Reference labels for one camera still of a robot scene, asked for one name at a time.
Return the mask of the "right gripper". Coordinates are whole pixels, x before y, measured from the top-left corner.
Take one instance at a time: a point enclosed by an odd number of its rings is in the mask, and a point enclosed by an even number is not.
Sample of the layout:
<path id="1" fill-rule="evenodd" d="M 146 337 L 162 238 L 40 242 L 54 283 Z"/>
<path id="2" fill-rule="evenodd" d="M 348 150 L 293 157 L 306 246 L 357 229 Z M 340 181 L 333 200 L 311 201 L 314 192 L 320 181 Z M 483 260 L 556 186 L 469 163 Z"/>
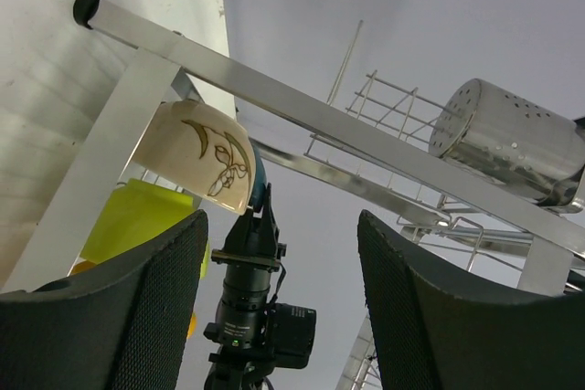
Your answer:
<path id="1" fill-rule="evenodd" d="M 278 272 L 286 246 L 279 243 L 280 230 L 271 205 L 271 183 L 263 193 L 261 216 L 240 216 L 229 231 L 222 249 L 211 252 L 218 264 Z"/>

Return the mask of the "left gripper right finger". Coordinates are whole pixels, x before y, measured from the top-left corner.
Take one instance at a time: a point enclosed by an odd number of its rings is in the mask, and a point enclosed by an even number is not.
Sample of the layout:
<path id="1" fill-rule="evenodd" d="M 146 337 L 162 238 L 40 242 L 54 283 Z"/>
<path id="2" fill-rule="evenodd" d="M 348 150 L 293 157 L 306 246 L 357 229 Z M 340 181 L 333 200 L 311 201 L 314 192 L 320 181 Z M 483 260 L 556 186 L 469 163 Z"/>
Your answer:
<path id="1" fill-rule="evenodd" d="M 386 389 L 581 389 L 584 296 L 479 277 L 369 211 L 357 245 Z"/>

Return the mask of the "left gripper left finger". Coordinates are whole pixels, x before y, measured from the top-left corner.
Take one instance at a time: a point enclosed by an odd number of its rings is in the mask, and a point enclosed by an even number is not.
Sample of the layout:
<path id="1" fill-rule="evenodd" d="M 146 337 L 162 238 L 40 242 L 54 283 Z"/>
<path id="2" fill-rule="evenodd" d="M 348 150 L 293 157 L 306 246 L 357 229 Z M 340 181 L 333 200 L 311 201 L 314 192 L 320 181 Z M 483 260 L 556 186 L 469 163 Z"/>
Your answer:
<path id="1" fill-rule="evenodd" d="M 2 388 L 175 388 L 207 238 L 197 210 L 92 269 L 2 294 Z"/>

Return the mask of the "dark blue bowl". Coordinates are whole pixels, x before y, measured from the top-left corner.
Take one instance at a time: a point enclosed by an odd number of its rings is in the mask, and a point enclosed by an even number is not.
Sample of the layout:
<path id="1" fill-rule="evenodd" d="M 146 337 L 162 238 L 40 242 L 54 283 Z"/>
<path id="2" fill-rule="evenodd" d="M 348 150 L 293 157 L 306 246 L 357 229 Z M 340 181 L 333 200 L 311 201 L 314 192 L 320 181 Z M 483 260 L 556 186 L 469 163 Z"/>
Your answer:
<path id="1" fill-rule="evenodd" d="M 256 145 L 252 145 L 252 151 L 254 152 L 256 173 L 250 194 L 250 206 L 255 212 L 260 212 L 263 205 L 264 191 L 267 186 L 267 177 L 261 153 Z"/>

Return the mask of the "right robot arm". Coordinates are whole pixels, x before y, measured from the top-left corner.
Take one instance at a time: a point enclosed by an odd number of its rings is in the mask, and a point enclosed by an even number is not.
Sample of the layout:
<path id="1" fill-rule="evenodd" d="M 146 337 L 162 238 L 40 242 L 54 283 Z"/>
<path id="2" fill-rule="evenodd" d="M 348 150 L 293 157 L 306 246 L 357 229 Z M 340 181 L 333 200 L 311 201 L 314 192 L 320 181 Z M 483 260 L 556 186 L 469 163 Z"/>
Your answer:
<path id="1" fill-rule="evenodd" d="M 277 368 L 301 370 L 314 347 L 317 312 L 280 303 L 279 285 L 271 277 L 286 276 L 286 246 L 271 207 L 271 188 L 261 206 L 250 207 L 229 231 L 224 246 L 211 253 L 226 268 L 215 320 L 204 330 L 218 345 L 208 360 L 206 389 L 271 388 Z"/>

